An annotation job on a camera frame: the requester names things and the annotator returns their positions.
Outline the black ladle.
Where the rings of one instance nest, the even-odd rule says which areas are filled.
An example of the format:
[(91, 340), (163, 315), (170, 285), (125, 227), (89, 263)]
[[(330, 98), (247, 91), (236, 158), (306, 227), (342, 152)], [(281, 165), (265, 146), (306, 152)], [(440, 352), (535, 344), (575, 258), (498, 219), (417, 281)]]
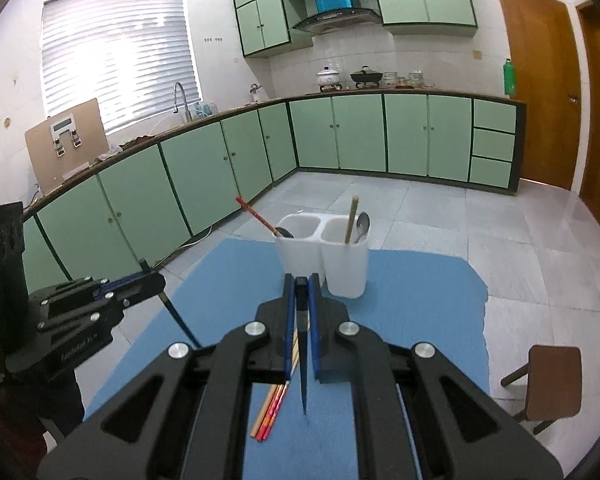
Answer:
[(282, 228), (281, 226), (278, 226), (276, 228), (277, 233), (282, 236), (282, 237), (286, 237), (286, 238), (293, 238), (294, 236), (291, 234), (291, 232), (289, 232), (288, 230)]

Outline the white cooking pot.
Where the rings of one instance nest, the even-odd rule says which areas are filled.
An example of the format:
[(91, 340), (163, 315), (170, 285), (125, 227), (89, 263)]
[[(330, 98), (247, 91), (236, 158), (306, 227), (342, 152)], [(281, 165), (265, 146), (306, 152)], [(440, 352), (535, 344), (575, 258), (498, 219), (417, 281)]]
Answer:
[(340, 71), (324, 66), (317, 74), (317, 87), (319, 92), (339, 91), (342, 89)]

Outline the blue table mat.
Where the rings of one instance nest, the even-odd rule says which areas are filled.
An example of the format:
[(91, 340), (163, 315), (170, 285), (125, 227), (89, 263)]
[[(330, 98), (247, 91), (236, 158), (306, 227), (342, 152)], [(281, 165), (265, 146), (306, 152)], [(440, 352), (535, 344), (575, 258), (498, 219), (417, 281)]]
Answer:
[[(271, 243), (228, 238), (208, 253), (170, 298), (208, 346), (283, 292), (283, 266)], [(483, 336), (488, 289), (464, 259), (372, 250), (367, 284), (348, 299), (350, 319), (384, 341), (411, 348), (428, 341), (482, 390), (489, 388)], [(298, 382), (288, 388), (270, 436), (246, 443), (247, 479), (354, 479), (358, 475), (350, 388)]]

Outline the range hood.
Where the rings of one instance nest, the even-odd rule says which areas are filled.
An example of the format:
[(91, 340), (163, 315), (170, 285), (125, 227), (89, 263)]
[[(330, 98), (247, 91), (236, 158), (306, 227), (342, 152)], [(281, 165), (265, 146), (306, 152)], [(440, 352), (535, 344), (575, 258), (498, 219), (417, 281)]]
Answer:
[(360, 0), (313, 0), (315, 10), (294, 23), (294, 29), (312, 36), (326, 34), (349, 26), (379, 24), (378, 12), (362, 6)]

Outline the metal spoon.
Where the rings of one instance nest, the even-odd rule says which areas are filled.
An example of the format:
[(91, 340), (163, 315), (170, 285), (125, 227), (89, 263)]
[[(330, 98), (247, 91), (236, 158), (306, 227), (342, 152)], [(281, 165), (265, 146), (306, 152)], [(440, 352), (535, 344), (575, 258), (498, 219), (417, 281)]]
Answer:
[(358, 244), (364, 237), (366, 237), (370, 230), (370, 216), (366, 211), (361, 212), (356, 220), (356, 237), (354, 244)]

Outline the kitchen faucet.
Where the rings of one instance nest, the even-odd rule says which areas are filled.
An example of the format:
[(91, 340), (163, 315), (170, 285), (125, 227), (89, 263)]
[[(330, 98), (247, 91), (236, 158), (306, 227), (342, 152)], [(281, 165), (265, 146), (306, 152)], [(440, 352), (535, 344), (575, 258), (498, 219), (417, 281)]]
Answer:
[(192, 112), (188, 106), (185, 89), (179, 81), (177, 81), (173, 87), (173, 113), (183, 113), (186, 122), (191, 122), (193, 120)]

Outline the black chopstick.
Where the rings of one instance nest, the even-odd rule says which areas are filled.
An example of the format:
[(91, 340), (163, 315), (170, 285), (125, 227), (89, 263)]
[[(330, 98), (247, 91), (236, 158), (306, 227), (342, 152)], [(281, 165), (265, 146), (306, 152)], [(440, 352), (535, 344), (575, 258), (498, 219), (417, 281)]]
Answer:
[(303, 414), (308, 412), (308, 339), (309, 339), (309, 282), (296, 278), (296, 327), (300, 366), (300, 391)]
[(163, 303), (163, 305), (166, 307), (166, 310), (169, 311), (169, 313), (172, 316), (172, 318), (174, 319), (174, 321), (178, 323), (178, 326), (180, 326), (180, 329), (184, 333), (186, 333), (186, 336), (189, 338), (189, 340), (193, 344), (193, 346), (196, 349), (200, 349), (201, 348), (200, 342), (195, 337), (195, 335), (193, 334), (193, 332), (189, 329), (189, 327), (186, 325), (186, 323), (182, 319), (181, 315), (178, 313), (178, 310), (175, 309), (175, 307), (172, 304), (172, 302), (169, 299), (169, 297), (166, 296), (166, 293), (165, 292), (159, 292), (158, 293), (158, 297), (161, 300), (161, 302)]

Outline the wooden stool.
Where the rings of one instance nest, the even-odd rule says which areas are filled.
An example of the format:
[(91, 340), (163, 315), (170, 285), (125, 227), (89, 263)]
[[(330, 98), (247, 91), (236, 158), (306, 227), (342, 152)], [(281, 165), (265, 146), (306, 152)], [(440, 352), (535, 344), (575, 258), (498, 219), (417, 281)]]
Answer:
[(537, 436), (559, 419), (576, 416), (582, 406), (582, 354), (577, 347), (543, 346), (529, 349), (528, 362), (501, 379), (508, 387), (528, 377), (524, 409), (516, 422), (535, 422)]

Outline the cardboard panel with device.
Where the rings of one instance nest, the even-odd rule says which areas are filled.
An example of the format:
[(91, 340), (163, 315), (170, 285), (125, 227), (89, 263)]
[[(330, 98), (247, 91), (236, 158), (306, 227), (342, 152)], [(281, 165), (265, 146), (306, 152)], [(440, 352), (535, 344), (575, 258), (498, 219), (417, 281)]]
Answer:
[(49, 117), (24, 135), (44, 195), (109, 151), (98, 101), (91, 99)]

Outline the green lower kitchen cabinets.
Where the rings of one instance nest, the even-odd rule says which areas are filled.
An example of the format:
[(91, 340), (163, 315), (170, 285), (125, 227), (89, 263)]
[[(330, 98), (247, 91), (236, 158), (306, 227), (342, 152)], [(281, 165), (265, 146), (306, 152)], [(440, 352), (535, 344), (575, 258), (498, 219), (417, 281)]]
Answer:
[(87, 166), (24, 214), (40, 289), (156, 266), (300, 170), (513, 194), (527, 107), (471, 93), (349, 91), (202, 118)]

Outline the plain wooden chopstick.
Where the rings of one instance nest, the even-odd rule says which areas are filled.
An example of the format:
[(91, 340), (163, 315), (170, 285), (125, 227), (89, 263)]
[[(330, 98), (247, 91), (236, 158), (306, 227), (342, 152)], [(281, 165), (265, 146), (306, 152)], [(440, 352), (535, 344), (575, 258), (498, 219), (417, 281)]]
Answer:
[(348, 223), (346, 234), (344, 234), (344, 244), (349, 245), (352, 237), (352, 231), (355, 224), (356, 213), (358, 212), (358, 202), (360, 199), (356, 194), (351, 198), (350, 210), (348, 215)]

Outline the white double utensil holder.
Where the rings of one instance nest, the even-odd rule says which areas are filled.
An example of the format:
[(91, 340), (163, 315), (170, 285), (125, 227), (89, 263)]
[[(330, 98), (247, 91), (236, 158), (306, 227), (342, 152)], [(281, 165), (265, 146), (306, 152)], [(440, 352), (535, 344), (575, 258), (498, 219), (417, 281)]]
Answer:
[(280, 262), (287, 274), (308, 278), (318, 274), (320, 283), (337, 297), (356, 299), (366, 289), (368, 270), (368, 238), (354, 244), (356, 220), (349, 245), (344, 244), (348, 217), (341, 214), (288, 214), (278, 226), (293, 238), (274, 237)]

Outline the window blinds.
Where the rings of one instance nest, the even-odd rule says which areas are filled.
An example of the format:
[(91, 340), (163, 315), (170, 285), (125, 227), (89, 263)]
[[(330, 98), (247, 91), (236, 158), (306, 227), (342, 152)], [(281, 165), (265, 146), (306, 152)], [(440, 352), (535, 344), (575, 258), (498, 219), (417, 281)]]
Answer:
[(47, 115), (96, 99), (107, 132), (188, 104), (201, 90), (184, 0), (47, 0), (42, 92)]

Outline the green bottle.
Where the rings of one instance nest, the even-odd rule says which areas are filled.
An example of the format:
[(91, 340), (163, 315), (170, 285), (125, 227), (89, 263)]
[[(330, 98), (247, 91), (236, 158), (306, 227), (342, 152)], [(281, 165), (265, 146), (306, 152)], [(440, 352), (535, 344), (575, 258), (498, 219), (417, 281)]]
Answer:
[(503, 64), (503, 86), (506, 96), (514, 96), (517, 91), (516, 68), (510, 58)]

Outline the black wok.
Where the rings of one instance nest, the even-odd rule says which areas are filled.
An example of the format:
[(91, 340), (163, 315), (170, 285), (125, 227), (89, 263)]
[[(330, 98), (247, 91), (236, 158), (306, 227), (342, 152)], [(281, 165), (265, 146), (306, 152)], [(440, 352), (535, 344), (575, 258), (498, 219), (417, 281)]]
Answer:
[(379, 88), (384, 74), (363, 65), (359, 70), (350, 73), (350, 77), (357, 89)]

